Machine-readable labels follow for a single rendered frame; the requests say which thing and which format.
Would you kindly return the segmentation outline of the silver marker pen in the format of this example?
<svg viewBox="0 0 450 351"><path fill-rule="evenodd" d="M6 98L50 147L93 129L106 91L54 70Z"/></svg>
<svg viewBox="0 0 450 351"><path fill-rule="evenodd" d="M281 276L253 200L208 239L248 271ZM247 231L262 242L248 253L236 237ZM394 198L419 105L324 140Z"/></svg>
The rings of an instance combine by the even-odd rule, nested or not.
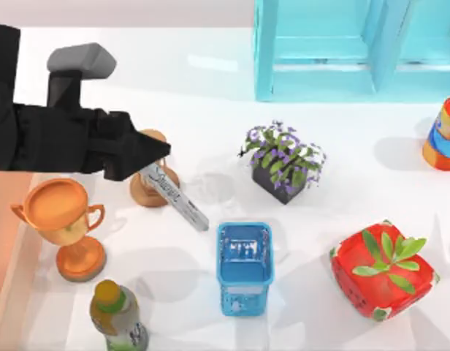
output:
<svg viewBox="0 0 450 351"><path fill-rule="evenodd" d="M166 165L152 163L140 171L140 177L158 192L196 230L209 230L209 219L192 203L179 186L179 178Z"/></svg>

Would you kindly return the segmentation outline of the small brown wooden trophy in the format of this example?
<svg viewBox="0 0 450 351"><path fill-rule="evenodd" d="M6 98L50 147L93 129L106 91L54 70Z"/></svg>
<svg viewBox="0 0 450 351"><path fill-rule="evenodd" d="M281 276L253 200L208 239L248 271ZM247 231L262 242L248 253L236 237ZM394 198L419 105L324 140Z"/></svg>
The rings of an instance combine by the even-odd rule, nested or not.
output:
<svg viewBox="0 0 450 351"><path fill-rule="evenodd" d="M166 172L177 186L180 186L178 175L174 170L167 166L165 158L157 161L156 164ZM147 208L158 208L168 204L168 202L147 181L143 181L142 176L139 173L135 173L130 180L130 194L138 205Z"/></svg>

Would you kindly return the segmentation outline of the orange trophy cup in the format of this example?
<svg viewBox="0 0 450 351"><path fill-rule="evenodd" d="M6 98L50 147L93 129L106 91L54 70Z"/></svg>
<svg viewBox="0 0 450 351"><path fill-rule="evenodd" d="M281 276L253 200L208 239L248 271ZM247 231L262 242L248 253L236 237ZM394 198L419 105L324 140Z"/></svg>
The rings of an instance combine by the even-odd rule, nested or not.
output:
<svg viewBox="0 0 450 351"><path fill-rule="evenodd" d="M40 183L12 212L46 241L59 247L58 272L70 282L87 282L104 268L107 255L101 242L88 235L104 220L102 204L89 205L84 186L71 178Z"/></svg>

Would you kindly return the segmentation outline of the pale grey rounded box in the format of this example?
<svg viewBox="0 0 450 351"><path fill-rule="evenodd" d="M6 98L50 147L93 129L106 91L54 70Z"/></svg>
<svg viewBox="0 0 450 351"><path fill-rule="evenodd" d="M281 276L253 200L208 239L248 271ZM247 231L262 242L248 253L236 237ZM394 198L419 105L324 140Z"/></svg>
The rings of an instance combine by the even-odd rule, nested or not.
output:
<svg viewBox="0 0 450 351"><path fill-rule="evenodd" d="M83 80L106 79L115 71L117 61L100 44L92 42L55 49L47 60L50 72L76 71Z"/></svg>

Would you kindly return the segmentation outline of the shallow salmon-coloured box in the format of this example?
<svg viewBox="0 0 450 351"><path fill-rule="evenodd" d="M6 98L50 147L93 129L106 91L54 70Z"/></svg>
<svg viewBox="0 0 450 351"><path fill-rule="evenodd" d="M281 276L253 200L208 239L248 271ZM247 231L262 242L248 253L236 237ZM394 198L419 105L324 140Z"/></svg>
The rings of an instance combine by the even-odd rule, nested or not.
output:
<svg viewBox="0 0 450 351"><path fill-rule="evenodd" d="M32 178L31 173L0 172L0 294L20 223L9 206L22 202Z"/></svg>

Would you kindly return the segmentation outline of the purple flowers in black pot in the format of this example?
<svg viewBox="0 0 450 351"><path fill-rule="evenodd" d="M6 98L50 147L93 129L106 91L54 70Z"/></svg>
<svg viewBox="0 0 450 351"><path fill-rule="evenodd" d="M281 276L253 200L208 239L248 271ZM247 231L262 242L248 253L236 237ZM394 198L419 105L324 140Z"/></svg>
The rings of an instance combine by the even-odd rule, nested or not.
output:
<svg viewBox="0 0 450 351"><path fill-rule="evenodd" d="M303 189L318 184L327 155L314 143L304 143L282 121L258 125L246 133L239 157L251 154L252 179L286 205Z"/></svg>

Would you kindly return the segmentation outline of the green and yellow bottle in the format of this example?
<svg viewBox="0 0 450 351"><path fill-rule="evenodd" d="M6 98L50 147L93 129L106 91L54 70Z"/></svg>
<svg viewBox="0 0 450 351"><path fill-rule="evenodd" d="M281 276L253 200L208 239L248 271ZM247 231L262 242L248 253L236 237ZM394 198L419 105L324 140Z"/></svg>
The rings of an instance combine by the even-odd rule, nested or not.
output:
<svg viewBox="0 0 450 351"><path fill-rule="evenodd" d="M148 332L140 320L140 308L134 293L105 279L94 290L90 316L103 334L107 351L147 351Z"/></svg>

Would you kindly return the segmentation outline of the blue plastic basket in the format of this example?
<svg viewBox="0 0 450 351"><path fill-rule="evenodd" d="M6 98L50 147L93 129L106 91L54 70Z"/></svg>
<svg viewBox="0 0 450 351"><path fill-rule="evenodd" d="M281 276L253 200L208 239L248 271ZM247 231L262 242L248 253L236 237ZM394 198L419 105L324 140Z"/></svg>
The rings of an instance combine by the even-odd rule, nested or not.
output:
<svg viewBox="0 0 450 351"><path fill-rule="evenodd" d="M222 314L264 314L274 279L273 253L272 230L264 222L223 222L218 226L216 275Z"/></svg>

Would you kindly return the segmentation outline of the light blue rack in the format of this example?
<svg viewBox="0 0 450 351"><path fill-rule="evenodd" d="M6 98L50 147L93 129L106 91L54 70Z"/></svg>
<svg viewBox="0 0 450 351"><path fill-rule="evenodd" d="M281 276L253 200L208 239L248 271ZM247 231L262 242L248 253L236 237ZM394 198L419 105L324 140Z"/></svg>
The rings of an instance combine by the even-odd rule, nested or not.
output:
<svg viewBox="0 0 450 351"><path fill-rule="evenodd" d="M442 102L450 0L254 0L263 102Z"/></svg>

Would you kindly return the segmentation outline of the red pot with green plant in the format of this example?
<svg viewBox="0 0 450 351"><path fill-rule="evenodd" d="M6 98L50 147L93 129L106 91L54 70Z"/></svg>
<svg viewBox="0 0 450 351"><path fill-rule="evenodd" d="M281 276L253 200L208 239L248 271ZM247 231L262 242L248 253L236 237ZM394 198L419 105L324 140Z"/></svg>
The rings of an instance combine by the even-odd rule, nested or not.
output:
<svg viewBox="0 0 450 351"><path fill-rule="evenodd" d="M364 317L382 322L421 300L441 280L419 255L426 238L406 238L383 220L345 238L329 251L344 295Z"/></svg>

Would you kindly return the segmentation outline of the orange and blue can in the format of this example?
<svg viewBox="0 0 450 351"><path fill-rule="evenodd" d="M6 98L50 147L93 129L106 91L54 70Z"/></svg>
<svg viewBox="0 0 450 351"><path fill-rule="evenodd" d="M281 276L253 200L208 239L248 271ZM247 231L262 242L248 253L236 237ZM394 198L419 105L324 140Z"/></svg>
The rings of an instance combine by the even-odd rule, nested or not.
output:
<svg viewBox="0 0 450 351"><path fill-rule="evenodd" d="M435 119L422 148L424 160L442 171L450 171L450 97Z"/></svg>

